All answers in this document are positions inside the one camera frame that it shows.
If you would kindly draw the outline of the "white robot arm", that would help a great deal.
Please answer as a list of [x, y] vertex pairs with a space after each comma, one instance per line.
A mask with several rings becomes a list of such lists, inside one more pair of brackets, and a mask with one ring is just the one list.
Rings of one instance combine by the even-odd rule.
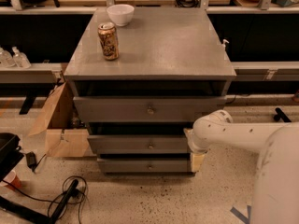
[[184, 133], [196, 154], [226, 144], [259, 155], [249, 224], [299, 224], [298, 122], [236, 123], [218, 110]]

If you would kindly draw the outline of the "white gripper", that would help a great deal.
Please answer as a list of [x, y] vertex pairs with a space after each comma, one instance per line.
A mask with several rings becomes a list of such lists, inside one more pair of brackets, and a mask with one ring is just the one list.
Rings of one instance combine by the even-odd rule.
[[200, 167], [204, 161], [205, 154], [207, 153], [208, 143], [195, 135], [193, 129], [184, 128], [185, 136], [190, 150], [193, 152], [190, 156], [191, 170], [196, 173], [200, 170]]

